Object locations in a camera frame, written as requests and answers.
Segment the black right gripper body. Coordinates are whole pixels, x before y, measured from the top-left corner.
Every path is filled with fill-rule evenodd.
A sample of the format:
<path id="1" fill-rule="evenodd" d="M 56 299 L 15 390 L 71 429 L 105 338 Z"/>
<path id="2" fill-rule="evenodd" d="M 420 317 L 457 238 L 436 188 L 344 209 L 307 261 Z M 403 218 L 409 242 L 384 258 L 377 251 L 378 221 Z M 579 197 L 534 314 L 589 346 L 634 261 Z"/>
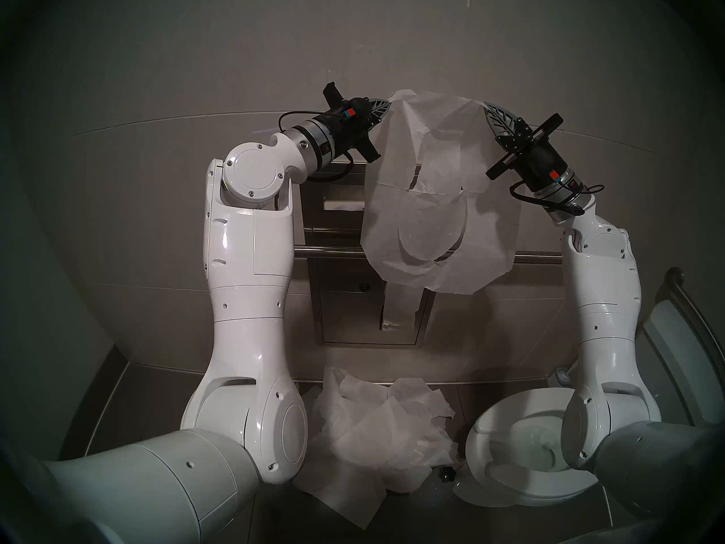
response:
<path id="1" fill-rule="evenodd" d="M 523 202 L 576 202 L 585 194 L 585 185 L 549 142 L 549 135 L 562 123 L 563 118 L 554 113 L 533 129 L 517 117 L 517 137 L 495 138 L 505 155 L 487 170 L 487 177 L 496 180 L 515 171 L 521 180 L 510 193 Z"/>

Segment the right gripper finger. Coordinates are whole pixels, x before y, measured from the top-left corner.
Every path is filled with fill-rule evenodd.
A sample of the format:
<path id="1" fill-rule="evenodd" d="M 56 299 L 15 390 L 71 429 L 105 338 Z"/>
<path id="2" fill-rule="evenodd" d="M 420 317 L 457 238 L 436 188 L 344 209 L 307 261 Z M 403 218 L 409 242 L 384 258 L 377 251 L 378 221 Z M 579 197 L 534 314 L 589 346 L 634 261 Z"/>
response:
<path id="1" fill-rule="evenodd" d="M 508 136 L 508 111 L 489 102 L 483 102 L 482 105 L 494 137 Z"/>
<path id="2" fill-rule="evenodd" d="M 516 131 L 516 127 L 515 127 L 516 122 L 517 122 L 517 117 L 513 113 L 508 111 L 508 137 L 517 137 L 517 131 Z"/>

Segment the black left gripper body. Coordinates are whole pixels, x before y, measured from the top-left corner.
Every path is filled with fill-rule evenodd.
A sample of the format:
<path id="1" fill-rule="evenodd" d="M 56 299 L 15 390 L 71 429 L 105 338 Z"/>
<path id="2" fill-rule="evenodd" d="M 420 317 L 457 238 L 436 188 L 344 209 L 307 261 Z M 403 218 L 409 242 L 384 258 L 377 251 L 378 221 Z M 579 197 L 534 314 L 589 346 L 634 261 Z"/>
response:
<path id="1" fill-rule="evenodd" d="M 333 158 L 355 149 L 365 162 L 372 163 L 381 157 L 370 140 L 370 131 L 377 124 L 369 124 L 370 103 L 367 97 L 345 99 L 334 82 L 328 83 L 323 96 L 329 110 L 323 113 L 323 124 L 334 141 Z"/>

